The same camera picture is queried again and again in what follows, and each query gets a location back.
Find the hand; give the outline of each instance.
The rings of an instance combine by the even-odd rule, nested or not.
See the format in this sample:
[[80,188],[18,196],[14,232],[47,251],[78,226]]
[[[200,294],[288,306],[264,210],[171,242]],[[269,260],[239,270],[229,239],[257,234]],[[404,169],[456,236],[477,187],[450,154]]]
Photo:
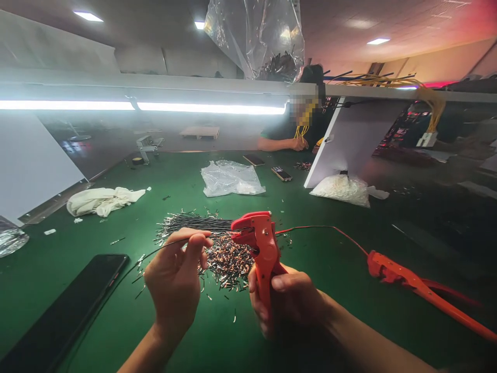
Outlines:
[[304,149],[309,148],[309,144],[307,143],[307,140],[304,139],[303,137],[298,137],[294,139],[289,139],[290,140],[290,149],[293,149],[295,151],[301,151]]
[[[169,337],[181,339],[195,318],[200,299],[197,266],[207,268],[205,247],[213,241],[208,231],[181,228],[164,243],[145,269],[145,283],[155,305],[156,325]],[[181,248],[188,242],[186,250]]]
[[[273,292],[271,305],[273,307],[273,322],[278,319],[289,319],[303,324],[320,325],[330,317],[335,302],[325,293],[316,289],[311,279],[304,272],[282,264],[288,274],[274,276],[271,280]],[[262,304],[258,294],[255,265],[248,274],[248,290],[250,301],[259,318],[262,334],[268,338],[272,335],[268,325],[268,310]]]

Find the phone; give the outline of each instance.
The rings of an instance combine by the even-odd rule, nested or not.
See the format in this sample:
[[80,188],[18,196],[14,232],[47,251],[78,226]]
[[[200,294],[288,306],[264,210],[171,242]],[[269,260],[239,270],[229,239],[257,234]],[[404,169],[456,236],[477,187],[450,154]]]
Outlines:
[[276,174],[276,176],[281,179],[281,181],[291,180],[291,176],[288,173],[284,172],[281,167],[272,167],[271,170]]
[[97,311],[128,262],[96,255],[0,362],[2,373],[52,372]]
[[265,164],[265,162],[257,157],[256,155],[253,155],[253,154],[246,154],[243,156],[247,161],[249,161],[254,167],[257,167],[257,166],[262,166]]

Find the forearm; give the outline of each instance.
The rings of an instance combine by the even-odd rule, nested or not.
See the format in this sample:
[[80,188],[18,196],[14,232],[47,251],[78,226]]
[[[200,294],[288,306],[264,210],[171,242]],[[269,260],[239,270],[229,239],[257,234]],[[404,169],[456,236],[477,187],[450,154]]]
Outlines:
[[366,373],[436,373],[436,369],[331,301],[326,330]]
[[154,324],[126,360],[118,373],[152,373],[162,371],[181,337],[162,331]]
[[264,151],[278,151],[283,149],[290,149],[290,141],[286,140],[270,140],[265,137],[259,137],[257,141],[257,149]]

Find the ceiling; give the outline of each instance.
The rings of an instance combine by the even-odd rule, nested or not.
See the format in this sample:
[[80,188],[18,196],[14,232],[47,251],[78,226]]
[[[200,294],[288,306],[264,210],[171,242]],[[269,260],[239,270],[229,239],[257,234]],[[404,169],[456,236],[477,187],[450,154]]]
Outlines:
[[[303,0],[306,57],[387,62],[497,36],[497,0]],[[381,45],[367,45],[389,38]]]
[[[217,49],[193,20],[208,0],[0,0],[0,8],[113,47]],[[306,57],[386,62],[497,36],[497,0],[302,0]],[[73,10],[104,20],[88,22]],[[391,41],[367,45],[384,37]]]

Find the tape roll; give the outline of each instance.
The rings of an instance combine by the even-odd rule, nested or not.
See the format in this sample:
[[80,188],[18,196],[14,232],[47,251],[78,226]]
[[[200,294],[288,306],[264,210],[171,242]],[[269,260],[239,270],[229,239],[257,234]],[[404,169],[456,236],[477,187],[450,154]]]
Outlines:
[[145,161],[143,160],[142,157],[136,157],[131,160],[135,166],[138,166],[140,164],[144,164]]

